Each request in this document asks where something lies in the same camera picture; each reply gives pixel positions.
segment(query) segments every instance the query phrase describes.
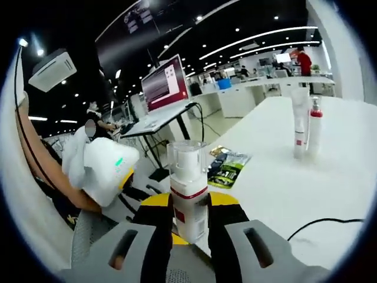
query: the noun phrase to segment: green light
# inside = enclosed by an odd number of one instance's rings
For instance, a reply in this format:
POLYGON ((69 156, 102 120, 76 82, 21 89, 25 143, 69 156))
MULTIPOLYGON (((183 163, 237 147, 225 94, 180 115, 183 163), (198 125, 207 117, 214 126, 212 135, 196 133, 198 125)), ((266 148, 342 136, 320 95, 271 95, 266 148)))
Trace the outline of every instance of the green light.
POLYGON ((120 163, 122 163, 122 161, 123 161, 123 158, 121 158, 120 160, 118 160, 118 161, 116 162, 115 166, 119 166, 120 163))

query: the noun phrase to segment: person in red shirt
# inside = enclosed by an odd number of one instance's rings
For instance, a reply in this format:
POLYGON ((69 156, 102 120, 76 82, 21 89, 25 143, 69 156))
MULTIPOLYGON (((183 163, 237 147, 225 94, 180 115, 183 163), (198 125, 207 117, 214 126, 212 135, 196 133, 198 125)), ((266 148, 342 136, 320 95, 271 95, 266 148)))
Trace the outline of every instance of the person in red shirt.
MULTIPOLYGON (((297 62, 301 66, 301 76, 303 77, 311 77, 312 76, 312 60, 310 60, 310 57, 304 52, 303 47, 297 48, 299 55, 297 55, 297 62)), ((310 94, 313 94, 313 84, 309 83, 310 87, 310 94)))

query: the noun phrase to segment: ceiling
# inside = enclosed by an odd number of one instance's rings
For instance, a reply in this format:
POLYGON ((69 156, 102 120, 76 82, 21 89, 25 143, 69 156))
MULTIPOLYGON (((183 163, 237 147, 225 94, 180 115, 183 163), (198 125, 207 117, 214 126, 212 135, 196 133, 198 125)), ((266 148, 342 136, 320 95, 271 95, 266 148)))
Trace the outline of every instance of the ceiling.
MULTIPOLYGON (((129 99, 130 95, 139 93, 141 91, 139 78, 148 74, 150 70, 148 65, 156 64, 158 56, 164 51, 164 46, 170 45, 187 29, 189 31, 164 52, 160 61, 180 54, 181 58, 186 59, 183 65, 187 67, 187 73, 191 72, 191 69, 200 73, 206 62, 210 64, 220 60, 230 61, 232 55, 241 52, 240 47, 249 45, 253 41, 235 45, 205 60, 199 60, 211 51, 263 32, 307 25, 305 0, 252 1, 252 4, 248 0, 233 1, 233 4, 199 22, 196 21, 198 15, 204 16, 227 1, 153 0, 150 2, 153 4, 150 9, 154 20, 132 34, 127 31, 124 24, 124 15, 127 12, 124 14, 123 12, 133 4, 133 1, 113 1, 106 7, 100 4, 91 4, 90 7, 67 4, 59 5, 59 8, 45 7, 31 13, 32 21, 22 34, 29 42, 29 46, 23 50, 22 60, 25 89, 30 101, 29 115, 48 119, 33 121, 42 137, 82 126, 90 101, 96 100, 99 105, 110 102, 98 69, 104 71, 113 85, 118 84, 115 73, 121 70, 120 80, 124 93, 117 93, 115 105, 117 102, 129 99), (43 93, 27 84, 33 66, 40 60, 36 55, 35 42, 45 50, 45 54, 62 47, 67 49, 78 71, 68 78, 65 85, 57 85, 51 91, 43 93), (74 120, 78 123, 56 123, 60 120, 74 120)), ((255 39, 261 47, 305 40, 307 40, 305 29, 280 32, 255 39)), ((318 31, 311 40, 321 40, 318 31)))

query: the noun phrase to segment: gray gripper part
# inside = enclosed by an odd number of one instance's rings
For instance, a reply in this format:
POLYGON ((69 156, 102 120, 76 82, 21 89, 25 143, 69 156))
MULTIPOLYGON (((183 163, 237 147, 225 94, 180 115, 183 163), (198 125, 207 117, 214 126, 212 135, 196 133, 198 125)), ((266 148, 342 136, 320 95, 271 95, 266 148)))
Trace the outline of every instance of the gray gripper part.
POLYGON ((314 283, 322 282, 329 271, 321 266, 306 266, 292 255, 290 243, 261 221, 226 225, 239 260, 243 283, 314 283), (264 246, 270 254, 267 267, 261 267, 250 241, 264 246))
POLYGON ((62 270, 58 276, 64 282, 140 282, 145 253, 155 229, 154 226, 121 222, 93 244, 83 262, 62 270), (116 250, 133 236, 121 270, 112 268, 109 262, 116 250))

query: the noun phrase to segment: blue bin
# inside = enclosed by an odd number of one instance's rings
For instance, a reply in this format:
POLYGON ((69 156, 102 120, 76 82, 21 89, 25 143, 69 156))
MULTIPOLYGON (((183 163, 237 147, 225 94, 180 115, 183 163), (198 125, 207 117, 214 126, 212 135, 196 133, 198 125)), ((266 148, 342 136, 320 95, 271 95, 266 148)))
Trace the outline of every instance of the blue bin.
POLYGON ((220 81, 217 81, 217 84, 219 85, 219 89, 226 90, 227 88, 232 87, 232 83, 230 82, 229 78, 224 78, 220 81))

